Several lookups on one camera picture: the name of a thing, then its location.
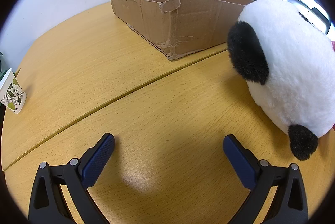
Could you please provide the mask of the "panda plush toy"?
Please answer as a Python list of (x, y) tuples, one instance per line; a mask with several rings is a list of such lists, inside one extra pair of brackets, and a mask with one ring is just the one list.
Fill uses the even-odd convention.
[(231, 63), (251, 97), (305, 161), (334, 127), (334, 42), (281, 0), (246, 5), (231, 26)]

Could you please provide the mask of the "leaf pattern paper cup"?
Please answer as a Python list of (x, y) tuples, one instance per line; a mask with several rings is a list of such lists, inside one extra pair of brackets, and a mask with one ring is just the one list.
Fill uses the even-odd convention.
[(1, 78), (1, 103), (15, 114), (18, 114), (22, 110), (26, 98), (27, 94), (21, 88), (12, 68), (10, 68)]

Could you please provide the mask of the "brown cardboard box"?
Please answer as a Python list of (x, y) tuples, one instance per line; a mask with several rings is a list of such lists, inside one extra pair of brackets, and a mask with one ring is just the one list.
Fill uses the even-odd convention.
[(177, 60), (227, 40), (231, 26), (251, 0), (110, 0), (129, 28)]

